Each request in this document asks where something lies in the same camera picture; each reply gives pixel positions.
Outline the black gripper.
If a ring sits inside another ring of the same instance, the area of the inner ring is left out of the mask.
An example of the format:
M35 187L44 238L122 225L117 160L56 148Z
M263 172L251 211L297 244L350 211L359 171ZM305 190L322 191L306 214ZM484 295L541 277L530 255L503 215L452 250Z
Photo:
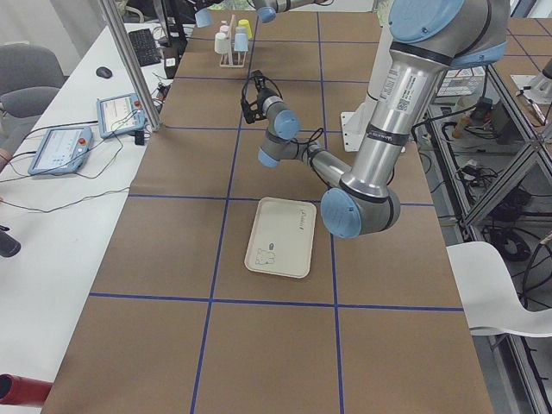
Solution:
M251 81L254 82L256 97L253 101L249 102L247 99L247 89ZM244 120L247 124L253 124L267 119L267 111L263 109L263 105L268 98L276 96L276 91L269 88L267 82L274 85L274 82L266 77L261 70L254 70L241 88L240 105Z
M195 12L199 12L201 9L208 9L214 4L222 3L223 0L187 0L192 6Z

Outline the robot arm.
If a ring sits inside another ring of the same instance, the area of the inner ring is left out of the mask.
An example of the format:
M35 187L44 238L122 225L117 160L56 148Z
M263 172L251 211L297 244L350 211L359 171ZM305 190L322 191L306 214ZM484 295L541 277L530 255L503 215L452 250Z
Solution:
M196 24L207 23L210 19L209 7L214 4L220 4L223 1L198 0L188 1L195 11ZM311 0L252 0L247 4L252 7L258 18L263 23L272 22L277 14L287 12L292 9L298 9L307 5L315 4L317 6L327 7L332 1L311 1Z
M247 123L268 121L259 161L276 167L282 160L301 160L329 185L321 216L331 234L355 238L389 229L398 220L400 202L388 180L411 130L446 71L502 58L509 17L506 1L393 2L391 67L351 166L316 141L299 139L298 117L267 87L267 77L253 72L256 99L242 97L241 109Z

